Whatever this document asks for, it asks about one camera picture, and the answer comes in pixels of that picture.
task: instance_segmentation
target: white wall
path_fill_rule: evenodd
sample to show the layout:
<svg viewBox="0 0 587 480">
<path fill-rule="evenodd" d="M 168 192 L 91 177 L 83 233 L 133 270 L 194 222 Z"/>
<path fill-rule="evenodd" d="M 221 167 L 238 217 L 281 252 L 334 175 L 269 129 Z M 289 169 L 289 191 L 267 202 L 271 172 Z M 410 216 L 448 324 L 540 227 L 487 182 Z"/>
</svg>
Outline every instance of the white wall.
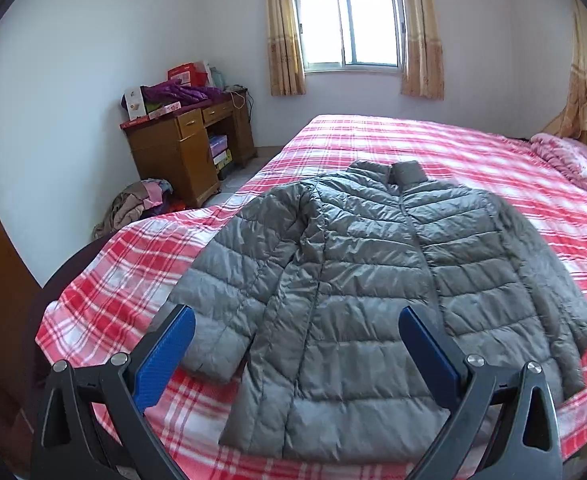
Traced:
<svg viewBox="0 0 587 480">
<path fill-rule="evenodd" d="M 139 179 L 125 88 L 202 56 L 199 0 L 17 0 L 0 22 L 0 220 L 40 283 Z"/>
<path fill-rule="evenodd" d="M 567 103 L 573 0 L 511 0 L 520 129 L 541 131 Z"/>
<path fill-rule="evenodd" d="M 565 0 L 435 0 L 435 6 L 444 45 L 444 102 L 402 96 L 398 76 L 371 73 L 310 74 L 306 95 L 272 97 L 265 0 L 208 0 L 208 21 L 216 26 L 206 31 L 207 56 L 228 83 L 250 88 L 259 146 L 285 144 L 323 113 L 433 120 L 521 137 L 560 111 L 571 65 Z M 541 44 L 543 50 L 530 52 Z"/>
<path fill-rule="evenodd" d="M 0 22 L 0 219 L 44 283 L 138 179 L 118 128 L 128 86 L 206 57 L 255 99 L 258 146 L 318 114 L 434 120 L 531 135 L 564 106 L 571 0 L 435 0 L 444 102 L 400 95 L 398 76 L 325 73 L 307 95 L 269 94 L 265 0 L 17 0 Z"/>
</svg>

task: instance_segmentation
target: bed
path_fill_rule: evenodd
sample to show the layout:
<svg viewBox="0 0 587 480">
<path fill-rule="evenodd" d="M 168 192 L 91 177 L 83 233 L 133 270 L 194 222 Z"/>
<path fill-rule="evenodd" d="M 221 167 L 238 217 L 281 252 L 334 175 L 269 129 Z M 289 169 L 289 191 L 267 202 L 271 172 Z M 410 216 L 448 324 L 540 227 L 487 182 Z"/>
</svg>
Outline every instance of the bed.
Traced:
<svg viewBox="0 0 587 480">
<path fill-rule="evenodd" d="M 73 366 L 102 364 L 131 351 L 199 250 L 243 205 L 277 184 L 346 168 L 358 159 L 418 160 L 431 178 L 502 195 L 557 252 L 587 296 L 587 192 L 531 152 L 526 142 L 437 123 L 319 116 L 220 206 L 131 224 L 47 308 L 36 338 L 46 357 Z M 587 381 L 587 353 L 583 357 Z M 215 386 L 177 370 L 146 417 L 192 479 L 405 478 L 411 465 L 335 466 L 267 460 L 218 446 L 237 381 Z M 109 417 L 96 415 L 113 433 Z M 587 388 L 558 409 L 564 458 L 587 443 Z M 470 474 L 478 451 L 461 476 Z"/>
</svg>

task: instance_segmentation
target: gray puffer jacket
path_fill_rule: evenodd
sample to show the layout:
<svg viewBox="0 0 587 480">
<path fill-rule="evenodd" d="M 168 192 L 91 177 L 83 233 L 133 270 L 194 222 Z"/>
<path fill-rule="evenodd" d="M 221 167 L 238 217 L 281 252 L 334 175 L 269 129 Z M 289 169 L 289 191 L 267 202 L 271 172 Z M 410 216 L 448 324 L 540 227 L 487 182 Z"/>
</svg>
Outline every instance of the gray puffer jacket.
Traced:
<svg viewBox="0 0 587 480">
<path fill-rule="evenodd" d="M 408 304 L 490 364 L 540 362 L 557 403 L 584 387 L 587 300 L 560 260 L 503 199 L 428 181 L 417 162 L 274 187 L 198 255 L 153 325 L 179 303 L 196 311 L 187 370 L 229 381 L 249 349 L 221 444 L 251 454 L 419 458 L 448 412 L 398 334 Z"/>
</svg>

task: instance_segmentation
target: cardboard box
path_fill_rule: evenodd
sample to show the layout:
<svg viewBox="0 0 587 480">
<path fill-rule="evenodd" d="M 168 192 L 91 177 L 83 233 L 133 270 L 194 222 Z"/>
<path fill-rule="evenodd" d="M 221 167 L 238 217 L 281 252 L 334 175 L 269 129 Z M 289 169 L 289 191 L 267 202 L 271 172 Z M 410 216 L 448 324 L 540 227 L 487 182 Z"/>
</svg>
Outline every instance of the cardboard box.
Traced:
<svg viewBox="0 0 587 480">
<path fill-rule="evenodd" d="M 121 130 L 126 130 L 127 128 L 131 128 L 132 126 L 138 126 L 138 124 L 146 123 L 149 120 L 149 115 L 145 115 L 144 117 L 138 117 L 133 121 L 126 121 L 126 123 L 122 123 L 120 125 Z"/>
<path fill-rule="evenodd" d="M 212 156 L 221 155 L 227 149 L 227 136 L 214 135 L 209 137 L 209 148 L 212 150 Z"/>
<path fill-rule="evenodd" d="M 125 90 L 125 102 L 127 104 L 127 112 L 129 113 L 130 121 L 147 115 L 147 110 L 144 108 L 142 91 L 139 86 Z"/>
<path fill-rule="evenodd" d="M 195 72 L 193 63 L 186 63 L 167 72 L 167 79 L 178 79 L 180 84 L 191 86 L 191 73 Z"/>
<path fill-rule="evenodd" d="M 222 152 L 214 159 L 216 170 L 221 171 L 222 168 L 227 166 L 232 160 L 232 150 L 226 150 L 225 152 Z"/>
<path fill-rule="evenodd" d="M 167 115 L 170 112 L 175 112 L 176 110 L 180 110 L 180 108 L 182 108 L 180 101 L 177 101 L 177 102 L 172 103 L 167 106 L 161 106 L 157 110 L 149 112 L 149 118 L 151 120 L 157 119 L 158 117 L 162 117 L 163 115 Z"/>
</svg>

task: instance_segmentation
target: window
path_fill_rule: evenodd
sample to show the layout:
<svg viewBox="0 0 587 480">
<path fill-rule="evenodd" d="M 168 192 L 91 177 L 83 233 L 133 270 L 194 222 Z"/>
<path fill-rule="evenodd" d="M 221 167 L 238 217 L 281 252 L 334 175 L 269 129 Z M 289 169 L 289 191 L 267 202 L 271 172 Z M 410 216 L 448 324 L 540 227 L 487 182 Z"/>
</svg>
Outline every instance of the window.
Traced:
<svg viewBox="0 0 587 480">
<path fill-rule="evenodd" d="M 402 0 L 295 0 L 305 72 L 397 69 Z"/>
</svg>

